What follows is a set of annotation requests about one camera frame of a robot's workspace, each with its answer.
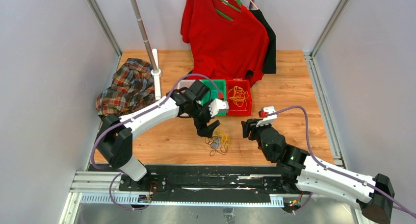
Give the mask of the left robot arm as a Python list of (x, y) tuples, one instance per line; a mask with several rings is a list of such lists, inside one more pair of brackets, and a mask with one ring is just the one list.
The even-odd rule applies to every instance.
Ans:
[(150, 178), (144, 164), (133, 155), (133, 141), (154, 126), (183, 114), (193, 119), (198, 136), (211, 137), (220, 122), (210, 123), (210, 120), (219, 113), (228, 112), (229, 106), (221, 92), (216, 98), (202, 103), (208, 92), (210, 89), (196, 80), (189, 87), (171, 89), (157, 102), (134, 113), (106, 116), (93, 151), (98, 151), (110, 167), (127, 175), (136, 190), (147, 190)]

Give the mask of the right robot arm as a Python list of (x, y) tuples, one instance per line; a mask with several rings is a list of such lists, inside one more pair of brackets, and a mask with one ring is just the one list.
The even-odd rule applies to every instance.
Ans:
[(389, 224), (394, 197), (391, 180), (384, 174), (363, 175), (312, 156), (307, 150), (286, 142), (271, 124), (260, 119), (241, 122), (242, 136), (256, 141), (265, 159), (281, 171), (281, 188), (287, 193), (310, 192), (345, 202), (367, 219)]

